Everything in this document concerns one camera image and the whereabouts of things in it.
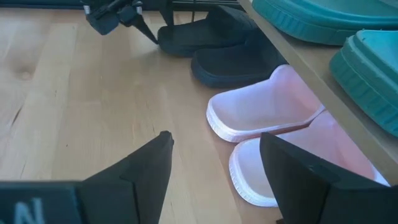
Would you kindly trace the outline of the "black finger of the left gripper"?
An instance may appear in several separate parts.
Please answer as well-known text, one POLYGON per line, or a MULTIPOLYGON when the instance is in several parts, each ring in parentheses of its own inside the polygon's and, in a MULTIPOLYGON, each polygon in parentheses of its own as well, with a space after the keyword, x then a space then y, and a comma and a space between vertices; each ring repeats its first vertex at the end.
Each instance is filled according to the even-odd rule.
POLYGON ((148 39, 150 39, 153 43, 158 43, 155 35, 149 29, 148 25, 145 23, 142 15, 136 15, 133 19, 132 25, 139 30, 142 34, 144 34, 148 39))

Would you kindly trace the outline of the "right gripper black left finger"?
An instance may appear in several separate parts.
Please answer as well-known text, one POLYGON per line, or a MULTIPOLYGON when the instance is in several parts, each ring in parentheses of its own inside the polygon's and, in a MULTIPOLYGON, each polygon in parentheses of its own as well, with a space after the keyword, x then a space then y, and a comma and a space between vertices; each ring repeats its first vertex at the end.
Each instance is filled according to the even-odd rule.
POLYGON ((159 224, 172 169, 169 131, 119 162, 84 180, 78 188, 85 224, 159 224))

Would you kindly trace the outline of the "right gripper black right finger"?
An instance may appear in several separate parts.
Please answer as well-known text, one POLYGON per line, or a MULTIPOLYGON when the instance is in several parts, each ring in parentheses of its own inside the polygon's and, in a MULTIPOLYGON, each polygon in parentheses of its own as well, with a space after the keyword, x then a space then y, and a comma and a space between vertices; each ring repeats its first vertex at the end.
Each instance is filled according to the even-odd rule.
POLYGON ((271 133, 259 150, 282 214, 278 224, 398 224, 398 185, 388 187, 271 133))

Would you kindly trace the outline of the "black slide sandal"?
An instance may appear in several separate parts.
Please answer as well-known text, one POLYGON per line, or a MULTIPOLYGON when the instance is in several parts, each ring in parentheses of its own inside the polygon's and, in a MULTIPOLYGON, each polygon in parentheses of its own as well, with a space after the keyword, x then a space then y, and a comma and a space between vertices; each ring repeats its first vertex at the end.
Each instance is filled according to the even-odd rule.
POLYGON ((200 49, 217 49, 242 44, 257 29, 255 22, 243 11, 216 6, 204 19, 163 26, 158 30, 158 43, 165 53, 192 57, 200 49))
POLYGON ((191 61, 193 76, 210 88, 237 88, 267 80, 286 59, 260 29, 242 44, 201 49, 191 61))

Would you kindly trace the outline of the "pink slide sandal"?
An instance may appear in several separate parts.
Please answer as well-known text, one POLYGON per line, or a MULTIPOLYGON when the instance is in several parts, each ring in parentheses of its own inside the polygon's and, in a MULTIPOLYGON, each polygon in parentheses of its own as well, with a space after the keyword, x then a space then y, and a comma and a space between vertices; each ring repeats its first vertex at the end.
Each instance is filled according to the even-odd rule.
MULTIPOLYGON (((277 137, 340 167, 389 185, 327 111, 320 113, 308 127, 278 134, 277 137)), ((229 158, 229 173, 234 188, 245 201, 258 207, 276 207, 277 202, 262 165, 259 144, 260 139, 254 138, 236 145, 229 158)))
POLYGON ((206 118, 221 139, 242 142, 306 127, 324 110, 294 68, 280 65, 267 80, 210 98, 206 118))

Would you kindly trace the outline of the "green slide sandal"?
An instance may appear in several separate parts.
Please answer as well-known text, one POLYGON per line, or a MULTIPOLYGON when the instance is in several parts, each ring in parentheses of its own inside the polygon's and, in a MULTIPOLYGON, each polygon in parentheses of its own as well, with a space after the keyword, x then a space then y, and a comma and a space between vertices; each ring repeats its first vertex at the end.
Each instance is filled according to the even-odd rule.
POLYGON ((253 9, 283 33, 341 46, 359 30, 398 30, 398 0, 252 0, 253 9))
POLYGON ((360 30, 330 60, 330 71, 376 124, 398 138, 398 30, 360 30))

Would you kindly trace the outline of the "wooden shelf with black legs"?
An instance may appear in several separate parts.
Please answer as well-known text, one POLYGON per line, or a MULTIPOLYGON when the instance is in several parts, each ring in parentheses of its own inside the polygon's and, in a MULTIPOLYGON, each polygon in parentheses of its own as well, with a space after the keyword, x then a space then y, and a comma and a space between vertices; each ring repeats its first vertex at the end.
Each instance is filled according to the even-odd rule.
POLYGON ((333 79, 328 64, 335 47, 327 47, 295 40, 273 28, 252 7, 251 0, 238 0, 242 6, 238 14, 249 17, 271 45, 282 52, 309 89, 325 105, 338 124, 374 163, 389 184, 398 185, 398 138, 382 130, 356 106, 333 79))

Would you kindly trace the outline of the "black aluminium rig frame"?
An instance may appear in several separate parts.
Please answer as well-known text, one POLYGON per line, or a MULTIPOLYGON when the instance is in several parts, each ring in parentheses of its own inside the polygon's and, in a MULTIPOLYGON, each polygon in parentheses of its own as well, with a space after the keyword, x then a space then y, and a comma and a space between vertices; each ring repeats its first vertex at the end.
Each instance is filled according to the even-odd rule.
MULTIPOLYGON (((237 0, 172 0, 176 11, 205 11, 215 5, 242 9, 237 0)), ((38 9, 83 9, 83 0, 0 0, 0 7, 38 9)))

